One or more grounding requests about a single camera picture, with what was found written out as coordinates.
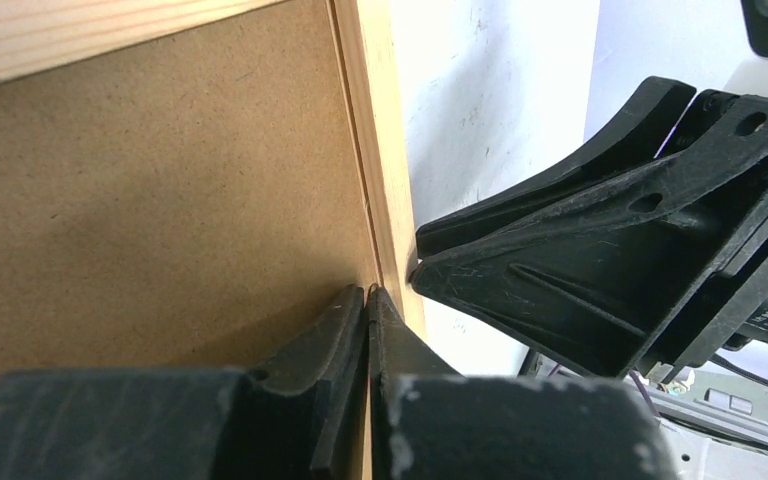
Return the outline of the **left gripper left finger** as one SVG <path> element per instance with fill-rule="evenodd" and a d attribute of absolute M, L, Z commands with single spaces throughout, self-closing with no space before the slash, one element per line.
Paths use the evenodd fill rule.
<path fill-rule="evenodd" d="M 363 423 L 365 293 L 251 368 L 0 376 L 0 479 L 349 479 Z"/>

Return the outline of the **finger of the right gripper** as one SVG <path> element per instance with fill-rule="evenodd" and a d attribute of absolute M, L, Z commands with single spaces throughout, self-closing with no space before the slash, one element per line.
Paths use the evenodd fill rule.
<path fill-rule="evenodd" d="M 424 259 L 500 230 L 560 199 L 652 161 L 697 89 L 650 76 L 592 138 L 546 170 L 420 226 Z"/>

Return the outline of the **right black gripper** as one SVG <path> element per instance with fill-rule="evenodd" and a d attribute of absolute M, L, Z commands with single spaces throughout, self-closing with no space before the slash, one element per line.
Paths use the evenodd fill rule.
<path fill-rule="evenodd" d="M 768 344 L 768 98 L 706 90 L 655 158 L 421 259 L 415 291 L 582 373 Z"/>

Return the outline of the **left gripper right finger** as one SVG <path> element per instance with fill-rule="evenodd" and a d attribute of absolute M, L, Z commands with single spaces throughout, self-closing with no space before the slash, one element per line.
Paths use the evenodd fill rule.
<path fill-rule="evenodd" d="M 377 479 L 673 479 L 668 444 L 623 383 L 467 377 L 367 301 L 372 473 Z"/>

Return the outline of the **brown cardboard backing board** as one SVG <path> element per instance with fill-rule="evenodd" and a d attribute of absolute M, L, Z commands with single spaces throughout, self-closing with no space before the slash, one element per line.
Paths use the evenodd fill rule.
<path fill-rule="evenodd" d="M 247 365 L 377 276 L 328 2 L 0 85 L 0 374 Z"/>

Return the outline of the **wooden picture frame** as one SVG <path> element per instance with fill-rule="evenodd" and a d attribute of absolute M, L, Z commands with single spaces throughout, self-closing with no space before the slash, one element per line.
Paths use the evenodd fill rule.
<path fill-rule="evenodd" d="M 288 1 L 0 1 L 0 85 Z M 378 269 L 368 285 L 345 285 L 313 320 L 256 362 L 239 365 L 111 365 L 18 368 L 251 368 L 309 330 L 339 293 L 350 285 L 365 293 L 366 356 L 363 423 L 356 442 L 357 470 L 349 479 L 371 477 L 371 408 L 368 390 L 370 340 L 367 301 L 383 288 L 400 316 L 417 332 L 425 329 L 423 308 L 407 284 L 415 266 L 414 219 L 402 108 L 386 1 L 326 1 L 342 65 L 344 92 L 356 142 L 356 157 Z"/>

